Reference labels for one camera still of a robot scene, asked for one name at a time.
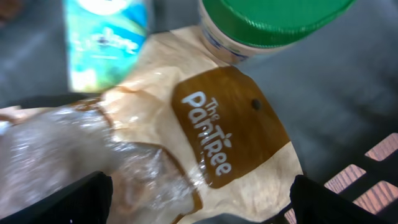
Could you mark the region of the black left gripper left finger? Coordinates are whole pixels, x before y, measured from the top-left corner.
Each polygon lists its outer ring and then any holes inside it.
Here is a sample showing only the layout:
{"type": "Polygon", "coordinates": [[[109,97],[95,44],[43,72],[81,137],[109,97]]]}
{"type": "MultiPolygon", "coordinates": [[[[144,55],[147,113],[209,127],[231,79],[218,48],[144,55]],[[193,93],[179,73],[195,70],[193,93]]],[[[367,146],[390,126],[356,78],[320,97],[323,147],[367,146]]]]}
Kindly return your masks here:
{"type": "Polygon", "coordinates": [[[112,178],[96,171],[2,218],[1,224],[106,224],[112,196],[112,178]]]}

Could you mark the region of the green lid jar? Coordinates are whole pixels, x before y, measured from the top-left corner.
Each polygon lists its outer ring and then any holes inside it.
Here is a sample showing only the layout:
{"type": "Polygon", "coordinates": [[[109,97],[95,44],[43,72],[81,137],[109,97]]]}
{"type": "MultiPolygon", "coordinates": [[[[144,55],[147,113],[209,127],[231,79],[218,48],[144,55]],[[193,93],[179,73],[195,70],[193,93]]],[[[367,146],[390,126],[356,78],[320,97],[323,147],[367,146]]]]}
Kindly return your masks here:
{"type": "Polygon", "coordinates": [[[354,0],[199,0],[201,37],[237,64],[295,44],[346,12],[354,0]]]}

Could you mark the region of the teal wipes pack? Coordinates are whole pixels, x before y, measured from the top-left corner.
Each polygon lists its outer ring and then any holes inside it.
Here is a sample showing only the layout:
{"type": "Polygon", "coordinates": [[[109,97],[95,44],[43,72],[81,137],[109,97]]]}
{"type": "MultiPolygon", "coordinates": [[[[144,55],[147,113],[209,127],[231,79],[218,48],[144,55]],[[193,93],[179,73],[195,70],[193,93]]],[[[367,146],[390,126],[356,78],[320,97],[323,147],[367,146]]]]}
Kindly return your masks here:
{"type": "Polygon", "coordinates": [[[68,87],[100,93],[136,64],[149,32],[150,1],[64,0],[68,87]]]}

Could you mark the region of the beige Pantree snack bag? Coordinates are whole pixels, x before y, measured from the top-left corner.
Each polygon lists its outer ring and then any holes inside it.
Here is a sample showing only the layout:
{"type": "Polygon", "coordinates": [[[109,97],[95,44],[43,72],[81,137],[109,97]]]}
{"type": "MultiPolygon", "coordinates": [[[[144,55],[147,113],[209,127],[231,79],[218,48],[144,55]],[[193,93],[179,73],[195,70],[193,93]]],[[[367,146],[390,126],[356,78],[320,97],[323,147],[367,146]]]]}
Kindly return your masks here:
{"type": "Polygon", "coordinates": [[[199,27],[156,34],[97,98],[1,110],[1,219],[100,171],[106,223],[195,223],[278,214],[302,173],[252,78],[207,51],[199,27]]]}

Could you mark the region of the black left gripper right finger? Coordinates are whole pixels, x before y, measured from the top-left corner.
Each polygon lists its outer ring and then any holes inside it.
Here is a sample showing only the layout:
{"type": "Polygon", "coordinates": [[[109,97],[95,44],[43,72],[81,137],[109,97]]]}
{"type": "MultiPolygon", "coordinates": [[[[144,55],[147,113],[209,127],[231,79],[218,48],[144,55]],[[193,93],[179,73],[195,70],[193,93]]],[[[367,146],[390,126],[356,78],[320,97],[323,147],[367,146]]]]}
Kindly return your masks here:
{"type": "Polygon", "coordinates": [[[297,224],[387,224],[304,175],[295,177],[290,199],[297,224]]]}

